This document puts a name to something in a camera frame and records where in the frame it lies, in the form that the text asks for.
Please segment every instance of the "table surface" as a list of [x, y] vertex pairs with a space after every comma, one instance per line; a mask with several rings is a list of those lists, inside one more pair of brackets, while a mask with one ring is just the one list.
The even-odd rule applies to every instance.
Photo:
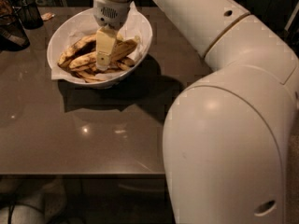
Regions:
[[154, 37], [132, 75], [107, 90], [51, 80], [50, 38], [85, 9], [42, 7], [55, 17], [26, 30], [30, 47], [0, 53], [0, 174], [164, 174], [167, 110], [210, 70], [159, 8], [139, 7]]

